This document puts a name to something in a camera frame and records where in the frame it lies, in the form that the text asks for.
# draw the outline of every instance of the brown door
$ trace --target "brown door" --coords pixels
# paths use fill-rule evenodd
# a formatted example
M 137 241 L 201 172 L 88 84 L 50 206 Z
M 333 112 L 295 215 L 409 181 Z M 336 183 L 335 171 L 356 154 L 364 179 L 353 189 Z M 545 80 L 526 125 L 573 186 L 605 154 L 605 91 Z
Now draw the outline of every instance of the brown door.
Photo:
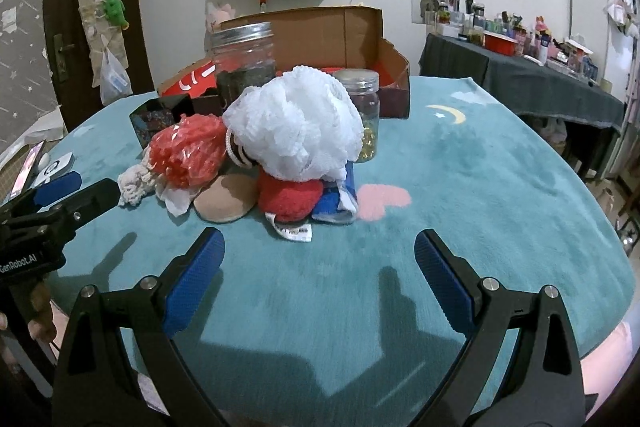
M 129 78 L 135 94 L 154 90 L 145 41 L 140 21 L 138 0 L 122 0 L 129 22 L 123 32 Z M 42 0 L 47 55 L 53 73 L 53 86 L 62 106 L 62 117 L 69 131 L 75 129 L 91 115 L 102 109 L 100 88 L 91 87 L 93 71 L 82 21 L 78 12 L 78 0 Z M 60 74 L 56 63 L 54 36 L 62 36 L 62 57 L 67 74 Z

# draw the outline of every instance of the gray wallpaper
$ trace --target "gray wallpaper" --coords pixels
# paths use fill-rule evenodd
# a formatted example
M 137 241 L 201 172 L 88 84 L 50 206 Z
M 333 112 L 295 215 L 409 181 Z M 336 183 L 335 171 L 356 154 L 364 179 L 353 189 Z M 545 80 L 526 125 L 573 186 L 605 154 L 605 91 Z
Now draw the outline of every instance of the gray wallpaper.
M 15 7 L 15 25 L 12 13 Z M 0 0 L 0 152 L 58 105 L 46 59 L 42 0 Z

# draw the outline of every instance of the gray tablecloth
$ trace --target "gray tablecloth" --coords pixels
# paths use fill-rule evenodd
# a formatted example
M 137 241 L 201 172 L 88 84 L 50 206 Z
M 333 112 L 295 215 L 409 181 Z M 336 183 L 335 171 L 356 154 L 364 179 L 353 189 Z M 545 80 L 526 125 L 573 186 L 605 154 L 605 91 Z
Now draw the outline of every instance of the gray tablecloth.
M 622 128 L 624 104 L 598 86 L 469 42 L 428 35 L 420 76 L 470 76 L 517 115 L 562 118 L 618 132 Z

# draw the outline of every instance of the door handle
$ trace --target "door handle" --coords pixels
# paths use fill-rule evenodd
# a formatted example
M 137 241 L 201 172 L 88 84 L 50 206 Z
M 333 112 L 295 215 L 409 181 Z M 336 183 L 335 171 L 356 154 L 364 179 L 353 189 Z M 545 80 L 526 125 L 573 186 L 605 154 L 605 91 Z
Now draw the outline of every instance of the door handle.
M 56 70 L 58 72 L 58 82 L 62 84 L 69 79 L 69 73 L 66 69 L 65 52 L 75 48 L 75 44 L 66 44 L 62 39 L 62 33 L 53 35 L 53 49 L 56 54 Z

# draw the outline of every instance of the jar with gold contents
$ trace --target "jar with gold contents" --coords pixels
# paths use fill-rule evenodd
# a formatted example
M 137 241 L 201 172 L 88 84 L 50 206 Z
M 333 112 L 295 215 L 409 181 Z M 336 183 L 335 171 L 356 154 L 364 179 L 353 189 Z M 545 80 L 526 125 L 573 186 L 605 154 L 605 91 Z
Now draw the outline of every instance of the jar with gold contents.
M 378 124 L 380 123 L 380 99 L 378 87 L 380 76 L 370 70 L 339 70 L 335 71 L 337 78 L 349 93 L 351 102 L 356 106 L 362 124 L 364 136 L 362 151 L 357 163 L 369 161 L 376 155 L 378 149 Z

